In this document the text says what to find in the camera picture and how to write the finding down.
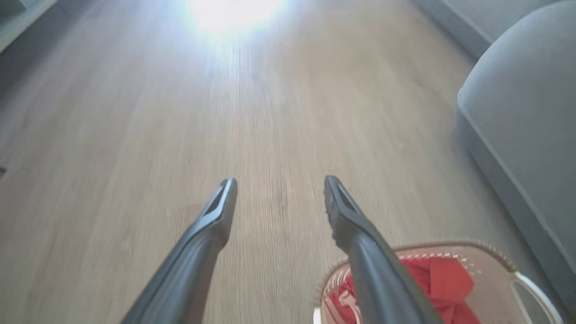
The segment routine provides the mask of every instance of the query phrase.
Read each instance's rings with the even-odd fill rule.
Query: wooden floor
[[[95,2],[1,110],[0,322],[120,321],[228,176],[204,323],[311,321],[326,174],[391,245],[480,239],[537,277],[456,141],[471,67],[409,0]]]

